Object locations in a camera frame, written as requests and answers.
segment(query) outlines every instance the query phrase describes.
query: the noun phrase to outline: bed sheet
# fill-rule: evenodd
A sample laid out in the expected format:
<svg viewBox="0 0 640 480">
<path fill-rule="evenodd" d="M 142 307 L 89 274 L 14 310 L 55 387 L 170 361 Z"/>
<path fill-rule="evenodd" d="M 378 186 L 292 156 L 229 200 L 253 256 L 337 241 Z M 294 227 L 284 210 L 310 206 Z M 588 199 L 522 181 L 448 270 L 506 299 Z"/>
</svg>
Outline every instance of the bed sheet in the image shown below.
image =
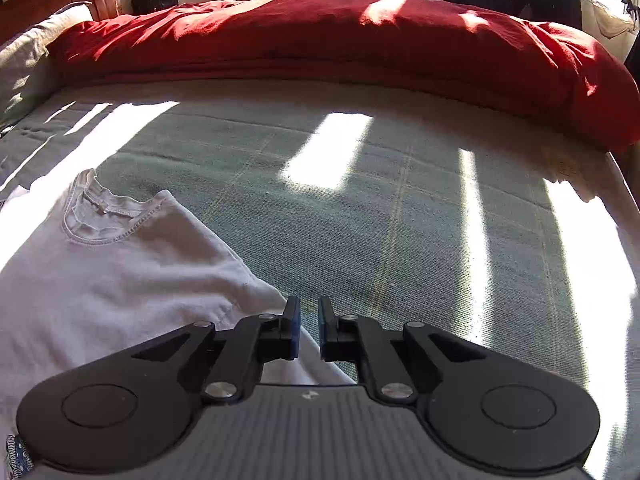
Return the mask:
<svg viewBox="0 0 640 480">
<path fill-rule="evenodd" d="M 609 154 L 507 114 L 372 86 L 182 81 L 69 89 L 0 140 L 0 200 L 97 168 L 169 189 L 260 278 L 419 319 L 584 386 L 596 479 L 640 472 L 640 214 Z M 2 262 L 20 245 L 5 224 Z"/>
</svg>

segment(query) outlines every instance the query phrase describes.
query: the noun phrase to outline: pillow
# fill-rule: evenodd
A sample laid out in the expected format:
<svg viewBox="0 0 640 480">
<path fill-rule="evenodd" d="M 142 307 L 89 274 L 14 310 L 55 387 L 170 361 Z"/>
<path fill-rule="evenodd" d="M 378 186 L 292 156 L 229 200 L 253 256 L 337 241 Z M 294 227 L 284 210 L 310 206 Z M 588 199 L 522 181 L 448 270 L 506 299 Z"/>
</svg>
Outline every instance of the pillow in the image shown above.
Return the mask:
<svg viewBox="0 0 640 480">
<path fill-rule="evenodd" d="M 72 25 L 90 20 L 86 5 L 65 6 L 0 46 L 0 130 L 17 123 L 60 88 L 47 45 Z"/>
</svg>

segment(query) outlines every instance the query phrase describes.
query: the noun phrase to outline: wooden headboard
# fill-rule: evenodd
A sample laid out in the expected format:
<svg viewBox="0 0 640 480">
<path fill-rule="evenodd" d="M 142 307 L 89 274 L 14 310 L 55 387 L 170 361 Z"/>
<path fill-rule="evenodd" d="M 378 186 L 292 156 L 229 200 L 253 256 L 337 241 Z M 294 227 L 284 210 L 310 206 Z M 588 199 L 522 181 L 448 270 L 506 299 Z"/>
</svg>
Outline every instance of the wooden headboard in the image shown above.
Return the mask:
<svg viewBox="0 0 640 480">
<path fill-rule="evenodd" d="M 115 0 L 8 0 L 0 4 L 0 44 L 72 2 L 92 2 L 94 20 L 118 15 Z"/>
</svg>

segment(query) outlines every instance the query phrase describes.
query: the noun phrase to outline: gray bed sheet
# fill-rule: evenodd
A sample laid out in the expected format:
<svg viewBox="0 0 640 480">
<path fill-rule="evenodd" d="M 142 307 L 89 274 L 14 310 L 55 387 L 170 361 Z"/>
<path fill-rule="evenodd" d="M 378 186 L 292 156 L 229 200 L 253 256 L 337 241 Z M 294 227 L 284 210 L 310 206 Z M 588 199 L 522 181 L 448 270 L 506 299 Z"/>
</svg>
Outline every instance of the gray bed sheet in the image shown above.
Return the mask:
<svg viewBox="0 0 640 480">
<path fill-rule="evenodd" d="M 97 86 L 60 92 L 0 140 L 0 200 L 88 142 L 105 150 L 103 185 L 138 200 L 171 190 L 258 277 L 303 298 L 314 336 L 329 294 L 338 313 L 423 320 L 587 388 L 602 416 L 588 471 L 638 478 L 640 214 L 610 155 L 418 92 Z"/>
</svg>

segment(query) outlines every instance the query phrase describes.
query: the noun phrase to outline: bed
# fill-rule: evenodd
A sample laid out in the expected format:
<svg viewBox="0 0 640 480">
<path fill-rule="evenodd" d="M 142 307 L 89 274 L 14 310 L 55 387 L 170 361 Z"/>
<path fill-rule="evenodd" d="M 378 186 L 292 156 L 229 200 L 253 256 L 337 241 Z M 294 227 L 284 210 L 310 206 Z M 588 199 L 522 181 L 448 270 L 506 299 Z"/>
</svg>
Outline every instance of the bed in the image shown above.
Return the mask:
<svg viewBox="0 0 640 480">
<path fill-rule="evenodd" d="M 640 472 L 640 212 L 610 153 L 425 92 L 218 78 L 62 89 L 0 158 L 0 200 L 86 167 L 137 200 L 171 190 L 303 298 L 313 336 L 329 294 L 340 314 L 427 321 L 561 374 L 600 410 L 588 472 Z"/>
</svg>

